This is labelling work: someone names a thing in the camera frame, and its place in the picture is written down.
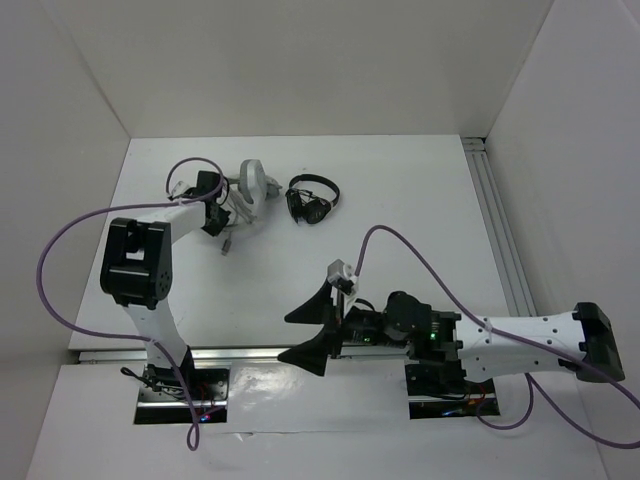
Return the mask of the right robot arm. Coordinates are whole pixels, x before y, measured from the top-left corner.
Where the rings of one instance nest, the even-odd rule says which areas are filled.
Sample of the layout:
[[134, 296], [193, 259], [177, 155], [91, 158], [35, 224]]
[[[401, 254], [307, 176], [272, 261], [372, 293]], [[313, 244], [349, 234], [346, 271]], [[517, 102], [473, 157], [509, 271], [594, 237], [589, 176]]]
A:
[[608, 317], [594, 303], [541, 317], [471, 317], [438, 311], [404, 292], [381, 311], [348, 306], [330, 283], [285, 317], [318, 325], [310, 340], [280, 353], [280, 362], [322, 377], [344, 344], [395, 348], [423, 366], [448, 392], [466, 384], [533, 372], [569, 372], [582, 382], [620, 382], [625, 373]]

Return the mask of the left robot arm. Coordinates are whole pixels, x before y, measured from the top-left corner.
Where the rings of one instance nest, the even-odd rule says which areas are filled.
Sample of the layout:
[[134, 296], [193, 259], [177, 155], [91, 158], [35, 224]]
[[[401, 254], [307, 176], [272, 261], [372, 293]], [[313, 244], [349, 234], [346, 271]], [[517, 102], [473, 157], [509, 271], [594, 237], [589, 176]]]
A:
[[196, 230], [212, 237], [222, 231], [230, 214], [218, 198], [227, 186], [224, 176], [200, 171], [196, 185], [185, 191], [178, 205], [156, 208], [137, 218], [118, 217], [108, 228], [101, 289], [124, 309], [145, 339], [147, 366], [142, 381], [176, 399], [193, 394], [198, 374], [168, 302], [172, 246]]

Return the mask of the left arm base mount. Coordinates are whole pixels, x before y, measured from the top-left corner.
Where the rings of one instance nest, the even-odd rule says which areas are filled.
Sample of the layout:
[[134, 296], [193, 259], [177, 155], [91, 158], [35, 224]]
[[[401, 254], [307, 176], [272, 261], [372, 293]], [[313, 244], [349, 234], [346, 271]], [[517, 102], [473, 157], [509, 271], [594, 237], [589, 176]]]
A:
[[[152, 379], [148, 368], [142, 374], [122, 367], [120, 372], [140, 383], [134, 423], [136, 425], [189, 424], [191, 414], [184, 389], [176, 380]], [[200, 424], [226, 423], [229, 393], [228, 368], [195, 369], [189, 388]]]

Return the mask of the white grey headphones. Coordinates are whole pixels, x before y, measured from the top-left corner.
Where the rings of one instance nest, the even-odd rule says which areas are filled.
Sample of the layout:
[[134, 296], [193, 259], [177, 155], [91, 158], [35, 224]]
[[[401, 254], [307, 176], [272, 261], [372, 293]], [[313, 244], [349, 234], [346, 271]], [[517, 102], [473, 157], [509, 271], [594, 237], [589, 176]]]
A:
[[267, 203], [279, 197], [282, 186], [265, 173], [258, 159], [246, 159], [236, 176], [227, 178], [227, 199], [222, 206], [231, 212], [225, 233], [256, 231], [266, 223]]

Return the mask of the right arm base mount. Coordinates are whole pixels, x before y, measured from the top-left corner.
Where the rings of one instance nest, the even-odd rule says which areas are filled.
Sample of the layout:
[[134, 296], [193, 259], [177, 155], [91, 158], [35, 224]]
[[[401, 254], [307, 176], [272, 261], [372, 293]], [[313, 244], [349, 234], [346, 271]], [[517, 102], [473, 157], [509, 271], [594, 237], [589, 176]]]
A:
[[441, 379], [423, 364], [405, 365], [406, 389], [411, 420], [499, 416], [496, 388], [492, 380], [473, 383], [459, 378]]

